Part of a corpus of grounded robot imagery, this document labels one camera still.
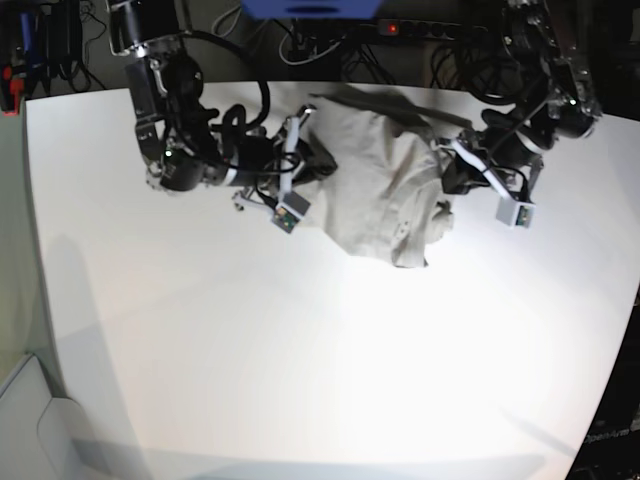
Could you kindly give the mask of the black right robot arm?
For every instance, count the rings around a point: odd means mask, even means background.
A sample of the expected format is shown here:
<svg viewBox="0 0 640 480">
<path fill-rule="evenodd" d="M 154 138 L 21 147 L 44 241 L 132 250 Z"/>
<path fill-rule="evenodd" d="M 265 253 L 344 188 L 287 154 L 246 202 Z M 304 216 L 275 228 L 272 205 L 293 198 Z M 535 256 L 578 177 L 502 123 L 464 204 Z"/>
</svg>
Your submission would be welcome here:
<svg viewBox="0 0 640 480">
<path fill-rule="evenodd" d="M 317 139 L 299 135 L 314 105 L 303 106 L 275 136 L 267 136 L 263 123 L 270 114 L 271 94 L 262 76 L 257 78 L 260 110 L 253 119 L 242 104 L 226 111 L 202 104 L 203 71 L 189 55 L 186 41 L 220 47 L 250 66 L 251 57 L 242 47 L 180 25 L 172 1 L 110 1 L 107 10 L 113 54 L 134 58 L 125 71 L 139 150 L 155 188 L 283 190 L 337 171 L 333 156 Z"/>
</svg>

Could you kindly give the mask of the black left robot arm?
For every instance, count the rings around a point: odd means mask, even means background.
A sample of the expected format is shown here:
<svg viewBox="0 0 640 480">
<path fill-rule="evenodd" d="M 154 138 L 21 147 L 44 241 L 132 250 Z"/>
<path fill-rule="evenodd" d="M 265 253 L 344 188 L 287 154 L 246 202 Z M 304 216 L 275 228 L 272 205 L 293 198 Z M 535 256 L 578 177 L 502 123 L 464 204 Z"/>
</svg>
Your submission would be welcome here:
<svg viewBox="0 0 640 480">
<path fill-rule="evenodd" d="M 452 53 L 460 87 L 485 104 L 481 131 L 461 143 L 474 168 L 454 155 L 445 193 L 489 186 L 488 175 L 527 199 L 560 138 L 589 136 L 602 115 L 588 58 L 589 1 L 467 1 Z"/>
</svg>

